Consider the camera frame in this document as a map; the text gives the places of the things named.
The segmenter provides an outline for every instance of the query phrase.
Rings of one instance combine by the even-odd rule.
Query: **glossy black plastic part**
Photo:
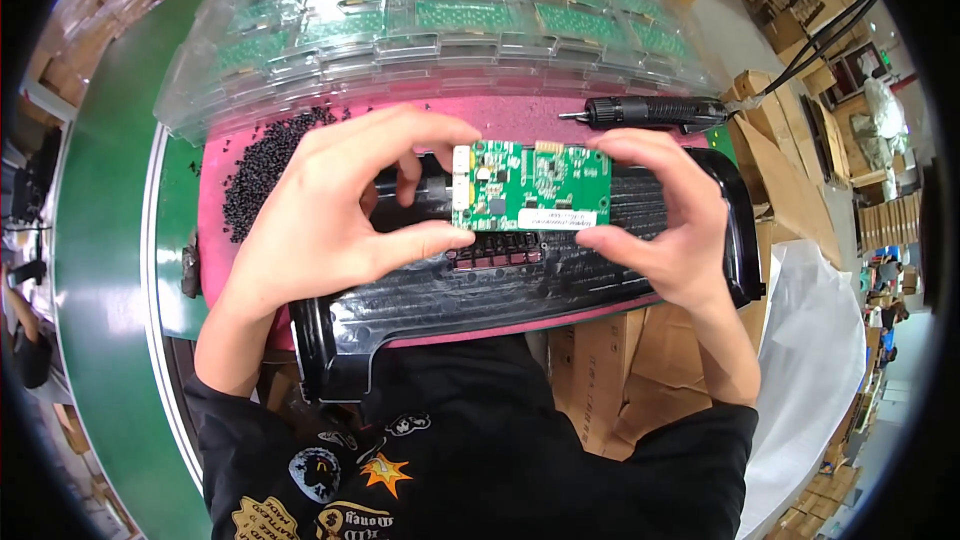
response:
[[[726,198],[724,271],[733,303],[743,307],[765,292],[747,187],[722,153],[703,148],[689,152]],[[384,171],[376,180],[380,202],[370,221],[378,231],[450,218],[450,176],[432,155],[421,162],[423,176],[409,209],[397,203],[394,171]],[[663,190],[649,170],[615,165],[610,199],[610,223],[648,240],[666,229]],[[291,303],[303,398],[361,400],[370,391],[374,353],[386,342],[484,338],[596,318],[660,300],[637,272],[579,246],[575,232],[538,236],[542,258],[533,264],[458,271],[455,261],[441,254],[374,283]]]

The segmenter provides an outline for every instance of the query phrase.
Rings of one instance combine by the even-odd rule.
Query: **printed circuit board held in hands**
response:
[[[610,157],[539,141],[453,149],[453,225],[475,232],[580,230],[610,222]]]

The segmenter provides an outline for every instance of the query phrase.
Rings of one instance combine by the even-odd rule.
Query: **pile of black screws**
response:
[[[350,117],[350,110],[344,108],[342,118]],[[223,200],[223,219],[233,230],[232,243],[242,243],[250,233],[260,207],[277,186],[304,134],[318,124],[336,122],[337,115],[330,112],[330,107],[313,107],[308,113],[270,123],[264,127],[262,138],[243,149],[243,159],[235,162],[237,172],[223,182],[224,186],[229,184]]]

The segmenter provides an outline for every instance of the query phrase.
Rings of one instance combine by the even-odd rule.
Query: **person's left hand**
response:
[[[396,199],[414,201],[414,146],[450,166],[454,145],[480,140],[461,119],[399,105],[308,132],[270,193],[223,290],[243,318],[266,318],[291,301],[338,293],[451,248],[474,233],[425,221],[379,234],[368,221],[374,178],[396,165]]]

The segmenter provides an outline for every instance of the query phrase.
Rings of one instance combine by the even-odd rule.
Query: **white foam sheet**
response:
[[[768,286],[760,418],[737,539],[770,517],[819,464],[866,369],[857,295],[815,242],[775,244]]]

